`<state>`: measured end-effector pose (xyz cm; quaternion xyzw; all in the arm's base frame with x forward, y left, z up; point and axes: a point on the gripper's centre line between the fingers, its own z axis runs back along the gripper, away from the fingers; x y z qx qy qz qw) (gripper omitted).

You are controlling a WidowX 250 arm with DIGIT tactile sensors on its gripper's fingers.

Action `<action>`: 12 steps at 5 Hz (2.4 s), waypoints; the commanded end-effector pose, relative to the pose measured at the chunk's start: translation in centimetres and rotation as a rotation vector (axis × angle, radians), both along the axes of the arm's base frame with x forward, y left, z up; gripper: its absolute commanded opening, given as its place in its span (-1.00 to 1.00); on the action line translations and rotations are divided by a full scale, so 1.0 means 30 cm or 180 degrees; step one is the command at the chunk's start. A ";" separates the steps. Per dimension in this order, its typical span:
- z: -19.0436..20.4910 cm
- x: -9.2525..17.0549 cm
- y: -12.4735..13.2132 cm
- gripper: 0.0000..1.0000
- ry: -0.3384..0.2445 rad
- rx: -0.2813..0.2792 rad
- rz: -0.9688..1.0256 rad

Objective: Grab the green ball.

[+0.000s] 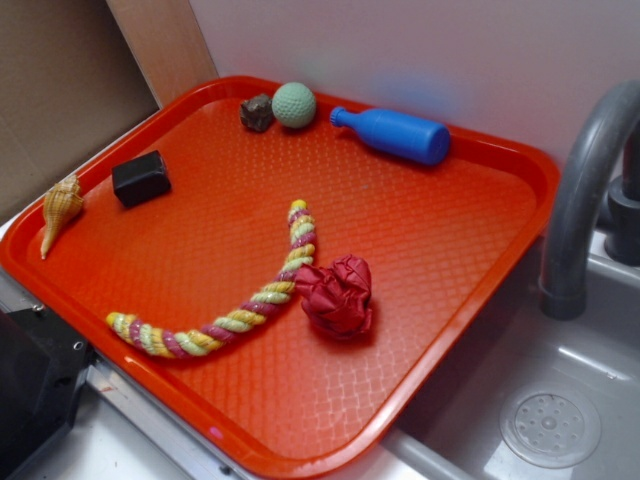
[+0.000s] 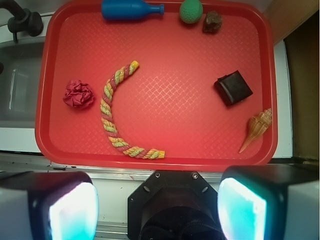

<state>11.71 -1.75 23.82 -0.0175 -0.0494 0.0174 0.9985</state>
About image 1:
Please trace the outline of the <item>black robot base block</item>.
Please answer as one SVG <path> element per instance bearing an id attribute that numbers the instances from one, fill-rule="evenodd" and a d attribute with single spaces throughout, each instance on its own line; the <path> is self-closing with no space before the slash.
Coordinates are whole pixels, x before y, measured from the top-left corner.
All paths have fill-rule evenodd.
<path id="1" fill-rule="evenodd" d="M 92 348 L 49 309 L 1 314 L 1 477 L 14 479 L 73 428 Z"/>

